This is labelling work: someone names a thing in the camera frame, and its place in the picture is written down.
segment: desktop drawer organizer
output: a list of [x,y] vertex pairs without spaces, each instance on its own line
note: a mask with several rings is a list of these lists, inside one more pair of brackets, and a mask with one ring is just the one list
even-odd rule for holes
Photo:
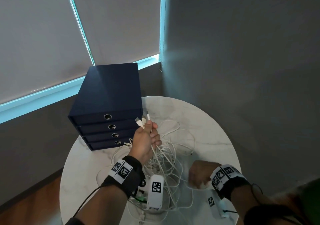
[[68,115],[90,150],[122,146],[142,117],[137,63],[92,66]]

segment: drawer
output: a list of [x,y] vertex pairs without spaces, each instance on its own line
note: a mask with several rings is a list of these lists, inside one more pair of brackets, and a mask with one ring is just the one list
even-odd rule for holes
[[100,142],[90,142],[89,145],[91,146],[92,150],[99,150],[99,149],[107,149],[107,148],[114,148],[123,146],[124,143],[129,143],[129,138],[119,138],[117,140],[105,140]]
[[87,134],[97,134],[102,132],[111,132],[124,129],[138,129],[138,127],[139,126],[137,122],[131,119],[77,126],[82,136],[86,136]]
[[86,139],[87,143],[97,142],[102,140],[109,140],[109,139],[114,140],[114,139],[125,138],[125,137],[133,138],[136,130],[137,128],[128,129],[128,130],[119,130],[115,132],[97,133],[97,134],[86,135],[86,136],[83,136],[82,138]]
[[100,123],[100,122],[112,122],[126,119],[141,119],[142,112],[141,109],[135,110],[122,110],[122,111],[105,111],[94,114],[79,115],[69,117],[76,124],[76,126],[90,124],[90,123]]

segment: person's left arm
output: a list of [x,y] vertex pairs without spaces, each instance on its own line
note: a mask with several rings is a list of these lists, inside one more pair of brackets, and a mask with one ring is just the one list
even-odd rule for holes
[[[132,148],[128,155],[136,158],[142,166],[153,156],[151,146],[155,149],[162,143],[156,128],[158,128],[156,123],[148,121],[145,129],[140,127],[134,134]],[[128,197],[120,188],[114,185],[102,187],[75,218],[84,225],[118,225],[127,200]]]

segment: white marble tabletop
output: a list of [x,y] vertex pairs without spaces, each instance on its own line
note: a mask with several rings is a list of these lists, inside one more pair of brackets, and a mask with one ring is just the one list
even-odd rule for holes
[[[189,169],[195,159],[215,161],[222,164],[231,164],[241,171],[237,154],[226,133],[208,114],[199,108],[173,98],[148,96],[142,98],[144,110],[150,114],[152,121],[161,123],[164,120],[175,120],[181,124],[180,129],[187,129],[196,139],[196,146],[188,162],[184,164],[184,170]],[[86,197],[98,187],[100,174],[107,174],[103,170],[110,166],[110,158],[115,148],[90,151],[85,142],[79,136],[73,144],[67,157],[60,184],[60,210],[62,222],[65,224],[74,215]],[[229,201],[226,201],[228,209],[234,209]],[[229,219],[215,220],[206,204],[205,191],[194,191],[193,206],[179,210],[191,224],[232,224]],[[231,215],[236,221],[238,216]],[[170,211],[162,224],[180,224],[177,211]],[[138,225],[126,207],[121,225]]]

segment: drawer finger hole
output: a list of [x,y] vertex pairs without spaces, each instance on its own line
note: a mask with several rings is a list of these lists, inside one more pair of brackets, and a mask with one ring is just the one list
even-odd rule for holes
[[112,118],[112,115],[106,114],[103,116],[106,120],[110,120]]

